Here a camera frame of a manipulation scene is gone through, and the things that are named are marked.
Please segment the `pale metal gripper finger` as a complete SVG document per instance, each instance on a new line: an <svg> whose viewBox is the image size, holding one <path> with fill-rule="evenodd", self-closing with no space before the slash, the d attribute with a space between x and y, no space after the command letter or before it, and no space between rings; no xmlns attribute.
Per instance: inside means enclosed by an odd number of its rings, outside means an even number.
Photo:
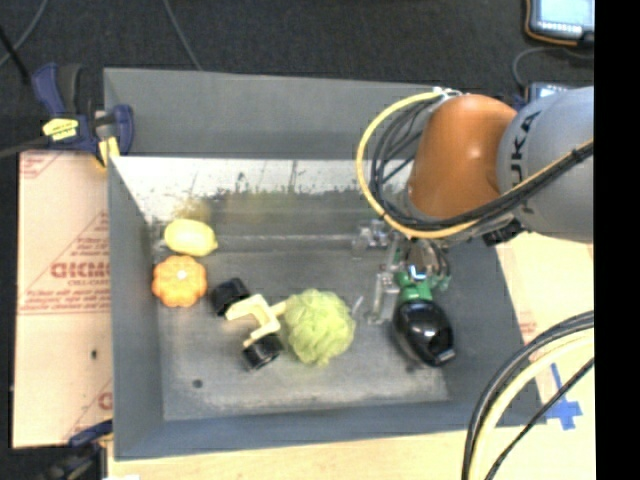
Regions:
<svg viewBox="0 0 640 480"><path fill-rule="evenodd" d="M386 250L391 245L393 229L379 219L361 221L351 243L353 257L362 257L369 250Z"/></svg>
<svg viewBox="0 0 640 480"><path fill-rule="evenodd" d="M400 291L395 279L397 272L396 267L388 267L376 274L373 302L366 313L369 324L391 321Z"/></svg>

